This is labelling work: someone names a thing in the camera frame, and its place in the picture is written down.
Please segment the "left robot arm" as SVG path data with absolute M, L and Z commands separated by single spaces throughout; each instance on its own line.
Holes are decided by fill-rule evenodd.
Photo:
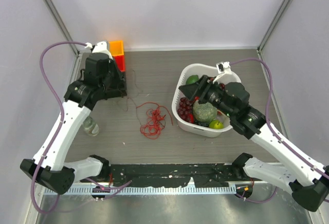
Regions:
M 62 195 L 74 182 L 94 178 L 105 182 L 111 166 L 103 157 L 91 155 L 66 163 L 67 152 L 79 128 L 99 100 L 119 93 L 124 85 L 122 72 L 108 53 L 91 53 L 85 61 L 82 80 L 72 82 L 64 96 L 59 115 L 46 141 L 32 159 L 23 159 L 21 170 L 36 183 Z

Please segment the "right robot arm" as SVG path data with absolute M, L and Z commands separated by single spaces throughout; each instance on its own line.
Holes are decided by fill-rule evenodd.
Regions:
M 300 206 L 315 212 L 328 196 L 328 166 L 302 152 L 260 111 L 249 104 L 250 94 L 242 83 L 221 86 L 203 75 L 193 84 L 181 85 L 179 90 L 189 100 L 198 97 L 210 103 L 230 120 L 233 129 L 273 155 L 283 168 L 259 161 L 252 155 L 241 154 L 234 161 L 232 174 L 237 180 L 248 176 L 261 179 L 290 193 Z

